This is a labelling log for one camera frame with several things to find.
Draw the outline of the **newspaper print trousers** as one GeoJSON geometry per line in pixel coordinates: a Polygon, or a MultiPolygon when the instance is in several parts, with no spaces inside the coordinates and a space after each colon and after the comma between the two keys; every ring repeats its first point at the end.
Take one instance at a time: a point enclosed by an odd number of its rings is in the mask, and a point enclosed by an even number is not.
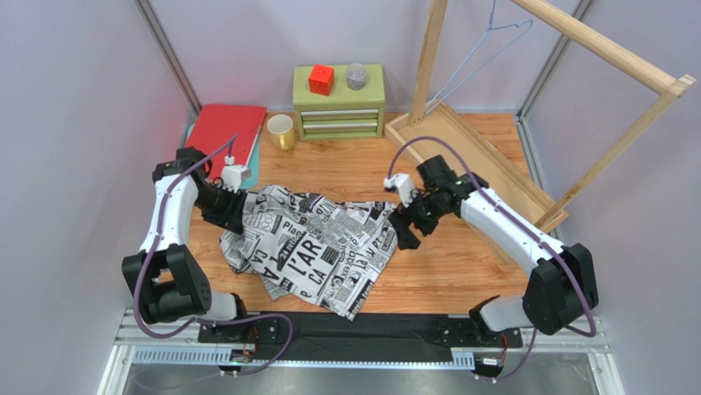
{"type": "Polygon", "coordinates": [[[231,270],[257,274],[271,299],[294,295],[352,321],[397,248],[395,208],[270,184],[248,193],[243,233],[224,232],[220,247],[231,270]]]}

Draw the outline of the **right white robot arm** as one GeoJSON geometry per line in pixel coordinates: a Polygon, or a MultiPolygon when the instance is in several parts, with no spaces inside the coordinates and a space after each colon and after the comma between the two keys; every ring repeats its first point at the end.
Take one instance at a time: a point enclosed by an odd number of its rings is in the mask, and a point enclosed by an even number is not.
{"type": "Polygon", "coordinates": [[[452,213],[487,235],[527,275],[524,295],[495,296],[470,310],[478,330],[533,327],[553,335],[582,316],[593,320],[598,293],[592,255],[586,247],[566,245],[538,230],[479,175],[471,171],[456,175],[441,155],[416,169],[422,188],[403,173],[389,174],[383,181],[385,190],[401,199],[389,216],[399,249],[417,249],[420,241],[412,231],[430,235],[439,220],[452,213]]]}

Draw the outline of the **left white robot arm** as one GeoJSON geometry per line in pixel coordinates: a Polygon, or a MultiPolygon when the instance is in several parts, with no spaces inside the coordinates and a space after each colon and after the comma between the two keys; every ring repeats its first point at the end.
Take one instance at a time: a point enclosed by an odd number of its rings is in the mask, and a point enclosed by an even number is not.
{"type": "Polygon", "coordinates": [[[241,183],[250,177],[250,168],[227,156],[217,184],[208,182],[212,169],[211,157],[186,147],[177,150],[174,160],[158,164],[151,175],[156,200],[150,227],[138,253],[122,263],[145,324],[183,318],[223,322],[246,316],[238,295],[211,288],[188,248],[194,207],[209,224],[237,235],[244,231],[247,193],[241,183]]]}

